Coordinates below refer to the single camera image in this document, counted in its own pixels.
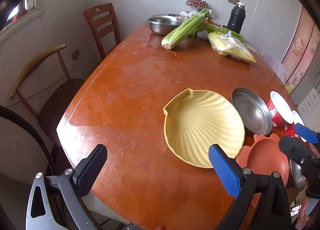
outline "chair backrest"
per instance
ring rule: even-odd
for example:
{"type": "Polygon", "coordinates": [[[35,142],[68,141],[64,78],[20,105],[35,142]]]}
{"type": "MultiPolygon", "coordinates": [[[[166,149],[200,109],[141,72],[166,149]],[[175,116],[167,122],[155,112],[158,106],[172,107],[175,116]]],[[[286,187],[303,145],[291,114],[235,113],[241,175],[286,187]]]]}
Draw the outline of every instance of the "chair backrest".
{"type": "Polygon", "coordinates": [[[100,57],[103,60],[107,54],[103,49],[101,39],[104,36],[106,36],[108,33],[114,31],[116,44],[118,45],[120,43],[118,22],[117,22],[115,11],[113,10],[113,6],[111,3],[97,5],[85,10],[83,14],[89,24],[94,40],[96,41],[100,57]],[[95,18],[95,17],[98,17],[98,15],[102,15],[105,12],[109,12],[109,14],[103,15],[102,17],[97,19],[95,18]],[[99,27],[101,27],[102,25],[108,22],[112,22],[112,23],[98,31],[99,27]]]}
{"type": "Polygon", "coordinates": [[[34,117],[38,117],[38,113],[33,109],[33,107],[28,103],[28,101],[21,95],[18,88],[24,82],[24,80],[37,68],[39,65],[44,62],[48,57],[50,57],[52,54],[57,53],[59,62],[61,65],[61,68],[63,70],[63,73],[66,77],[66,79],[71,79],[70,74],[68,72],[68,69],[63,61],[63,58],[61,56],[60,50],[65,49],[67,47],[66,44],[62,44],[60,46],[57,46],[55,48],[49,49],[45,52],[42,52],[35,56],[32,60],[30,60],[23,68],[23,70],[20,72],[19,76],[15,80],[15,82],[12,85],[11,91],[10,91],[10,99],[13,100],[15,94],[18,95],[21,102],[25,105],[25,107],[30,111],[30,113],[34,117]]]}

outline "window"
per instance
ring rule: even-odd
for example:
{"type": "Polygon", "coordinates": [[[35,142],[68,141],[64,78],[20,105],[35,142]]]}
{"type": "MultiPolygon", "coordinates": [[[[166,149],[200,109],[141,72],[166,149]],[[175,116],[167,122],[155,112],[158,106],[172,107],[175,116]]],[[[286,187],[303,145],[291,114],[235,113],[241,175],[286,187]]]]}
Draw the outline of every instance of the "window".
{"type": "Polygon", "coordinates": [[[0,31],[0,44],[17,29],[43,13],[42,0],[21,0],[0,31]]]}

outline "floor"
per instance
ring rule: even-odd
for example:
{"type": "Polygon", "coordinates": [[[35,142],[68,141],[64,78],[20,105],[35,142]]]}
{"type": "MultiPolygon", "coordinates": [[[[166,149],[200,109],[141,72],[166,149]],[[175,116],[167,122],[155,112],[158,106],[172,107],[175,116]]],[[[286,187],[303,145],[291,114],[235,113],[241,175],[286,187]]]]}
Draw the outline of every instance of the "floor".
{"type": "MultiPolygon", "coordinates": [[[[59,152],[59,155],[57,157],[57,161],[56,161],[56,169],[57,169],[57,172],[58,172],[58,175],[62,174],[65,169],[67,168],[71,168],[71,164],[69,163],[65,153],[63,151],[60,151],[59,152]]],[[[90,213],[92,214],[93,218],[99,223],[103,223],[105,222],[106,220],[108,220],[109,218],[103,216],[103,215],[100,215],[98,213],[95,213],[93,211],[90,211],[90,213]]],[[[125,225],[118,222],[118,221],[115,221],[115,220],[112,220],[110,219],[108,222],[106,222],[103,226],[101,226],[101,228],[103,230],[121,230],[125,225]]]]}

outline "stainless steel bowl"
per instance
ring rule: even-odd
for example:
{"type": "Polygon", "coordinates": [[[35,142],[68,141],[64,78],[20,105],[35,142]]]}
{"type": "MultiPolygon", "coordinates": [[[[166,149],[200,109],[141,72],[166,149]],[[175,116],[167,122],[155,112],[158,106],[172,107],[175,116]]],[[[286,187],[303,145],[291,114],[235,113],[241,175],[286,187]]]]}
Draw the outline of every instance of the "stainless steel bowl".
{"type": "Polygon", "coordinates": [[[265,102],[247,88],[235,88],[231,103],[242,118],[247,131],[267,135],[272,129],[272,117],[265,102]]]}
{"type": "Polygon", "coordinates": [[[154,15],[149,19],[151,31],[162,36],[166,36],[182,23],[183,20],[179,20],[170,15],[154,15]]]}
{"type": "Polygon", "coordinates": [[[293,177],[294,185],[296,189],[302,191],[306,186],[306,177],[301,173],[301,166],[295,163],[293,160],[289,160],[290,171],[293,177]]]}

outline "metal screw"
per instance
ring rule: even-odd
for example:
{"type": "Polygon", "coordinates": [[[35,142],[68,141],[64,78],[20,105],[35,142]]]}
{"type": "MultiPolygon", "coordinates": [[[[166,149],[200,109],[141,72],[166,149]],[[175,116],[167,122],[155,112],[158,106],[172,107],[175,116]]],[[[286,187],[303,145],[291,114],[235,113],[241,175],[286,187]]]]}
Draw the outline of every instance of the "metal screw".
{"type": "Polygon", "coordinates": [[[38,172],[38,173],[36,174],[36,178],[42,178],[42,176],[43,176],[42,172],[38,172]]]}
{"type": "Polygon", "coordinates": [[[276,177],[276,178],[279,178],[279,177],[280,177],[280,174],[279,174],[279,172],[276,172],[276,171],[275,171],[275,172],[273,173],[273,176],[276,177]]]}
{"type": "Polygon", "coordinates": [[[244,174],[251,174],[251,169],[249,169],[249,168],[244,168],[244,169],[243,169],[243,173],[244,173],[244,174]]]}
{"type": "Polygon", "coordinates": [[[70,174],[72,174],[72,172],[73,172],[73,169],[66,169],[65,171],[64,171],[64,175],[70,175],[70,174]]]}

